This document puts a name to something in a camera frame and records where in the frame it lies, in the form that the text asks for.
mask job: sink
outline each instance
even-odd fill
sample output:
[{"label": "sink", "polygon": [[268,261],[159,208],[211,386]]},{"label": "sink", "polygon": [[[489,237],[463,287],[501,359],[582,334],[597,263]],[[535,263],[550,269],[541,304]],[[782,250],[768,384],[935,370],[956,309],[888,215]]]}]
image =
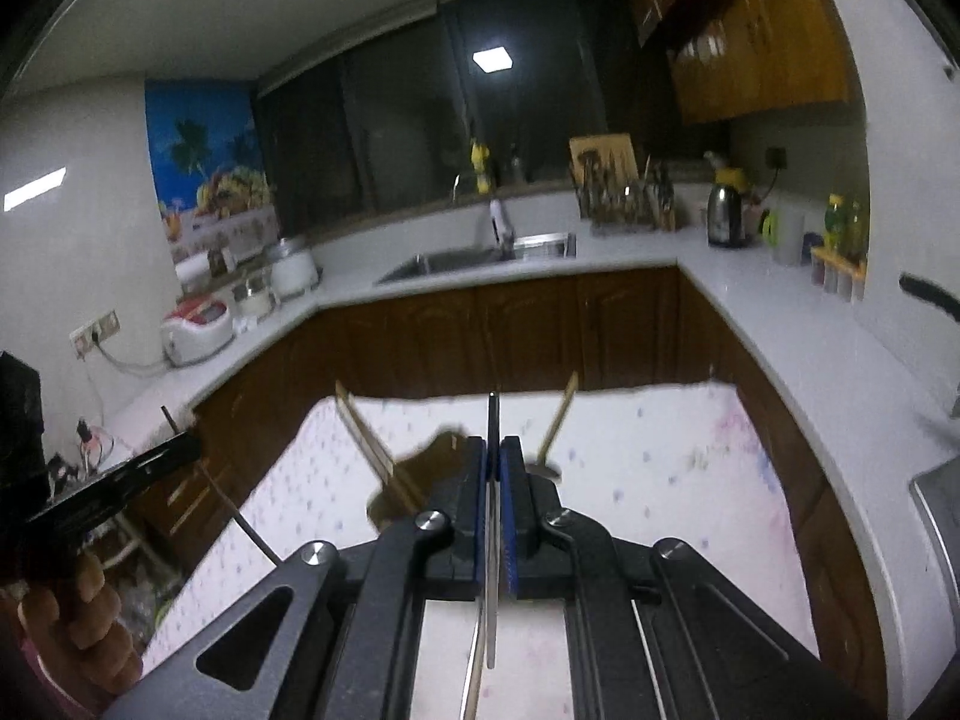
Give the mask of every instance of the sink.
[{"label": "sink", "polygon": [[387,284],[391,281],[403,281],[431,274],[449,274],[453,271],[467,271],[471,268],[497,265],[515,260],[539,258],[563,258],[577,256],[577,236],[573,233],[549,233],[547,235],[529,235],[517,238],[512,248],[453,248],[447,251],[434,251],[429,254],[417,254],[398,268],[390,271],[377,281]]}]

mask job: white appliance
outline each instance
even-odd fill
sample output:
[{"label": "white appliance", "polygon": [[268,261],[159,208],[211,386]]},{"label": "white appliance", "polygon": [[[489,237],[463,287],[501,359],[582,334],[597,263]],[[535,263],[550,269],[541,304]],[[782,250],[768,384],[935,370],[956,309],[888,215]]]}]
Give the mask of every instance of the white appliance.
[{"label": "white appliance", "polygon": [[160,322],[160,342],[174,365],[203,360],[232,339],[229,307],[209,296],[184,300]]},{"label": "white appliance", "polygon": [[300,295],[320,281],[304,236],[282,238],[267,248],[266,255],[272,263],[270,286],[280,300]]}]

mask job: lower cabinet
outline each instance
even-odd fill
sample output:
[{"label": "lower cabinet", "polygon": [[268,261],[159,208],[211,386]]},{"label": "lower cabinet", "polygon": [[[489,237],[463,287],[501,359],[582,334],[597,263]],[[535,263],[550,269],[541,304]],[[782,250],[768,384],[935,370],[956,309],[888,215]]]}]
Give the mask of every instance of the lower cabinet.
[{"label": "lower cabinet", "polygon": [[[336,380],[424,398],[707,379],[735,384],[784,488],[822,660],[885,713],[880,624],[856,543],[789,408],[676,268],[494,284],[333,308],[296,327],[196,408],[209,472],[241,504]],[[192,571],[229,520],[197,469],[133,509]]]}]

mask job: metal screw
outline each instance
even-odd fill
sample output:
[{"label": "metal screw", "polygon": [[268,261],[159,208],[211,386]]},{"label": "metal screw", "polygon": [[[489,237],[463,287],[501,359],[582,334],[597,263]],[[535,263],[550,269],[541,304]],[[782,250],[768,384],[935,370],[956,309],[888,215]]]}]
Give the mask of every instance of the metal screw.
[{"label": "metal screw", "polygon": [[573,512],[570,509],[560,509],[558,512],[550,512],[546,515],[547,524],[554,528],[565,528],[570,524],[571,519],[573,519]]},{"label": "metal screw", "polygon": [[680,560],[689,548],[680,538],[663,538],[656,543],[656,550],[664,560]]},{"label": "metal screw", "polygon": [[337,548],[329,541],[311,541],[301,547],[301,560],[306,565],[323,565],[337,554]]},{"label": "metal screw", "polygon": [[438,512],[436,509],[429,512],[420,512],[414,518],[414,524],[421,531],[439,531],[446,527],[446,514]]}]

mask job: hand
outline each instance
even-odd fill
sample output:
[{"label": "hand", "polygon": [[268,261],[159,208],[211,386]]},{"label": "hand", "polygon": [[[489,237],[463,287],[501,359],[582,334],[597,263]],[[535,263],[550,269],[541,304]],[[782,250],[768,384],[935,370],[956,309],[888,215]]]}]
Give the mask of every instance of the hand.
[{"label": "hand", "polygon": [[17,615],[47,672],[74,700],[102,712],[143,671],[130,633],[119,622],[120,597],[96,557],[81,555],[73,583],[61,591],[66,614],[47,586],[31,586]]}]

